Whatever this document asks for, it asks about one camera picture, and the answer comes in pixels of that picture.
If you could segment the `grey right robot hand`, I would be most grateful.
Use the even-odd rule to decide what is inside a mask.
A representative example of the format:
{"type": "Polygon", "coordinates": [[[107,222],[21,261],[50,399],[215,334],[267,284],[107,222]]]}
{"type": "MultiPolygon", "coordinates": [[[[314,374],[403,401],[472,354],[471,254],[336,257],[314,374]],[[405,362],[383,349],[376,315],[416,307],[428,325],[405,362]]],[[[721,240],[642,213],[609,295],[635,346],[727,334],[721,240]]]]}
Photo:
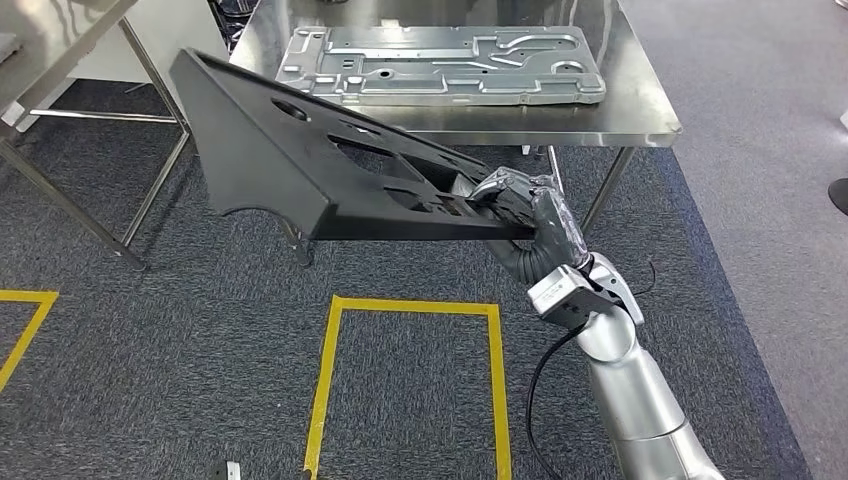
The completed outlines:
{"type": "Polygon", "coordinates": [[[474,187],[467,199],[484,202],[505,191],[517,194],[532,207],[536,236],[527,249],[512,241],[491,241],[490,250],[504,266],[518,268],[535,262],[549,271],[559,265],[581,268],[589,261],[582,231],[553,176],[531,176],[499,167],[474,187]]]}

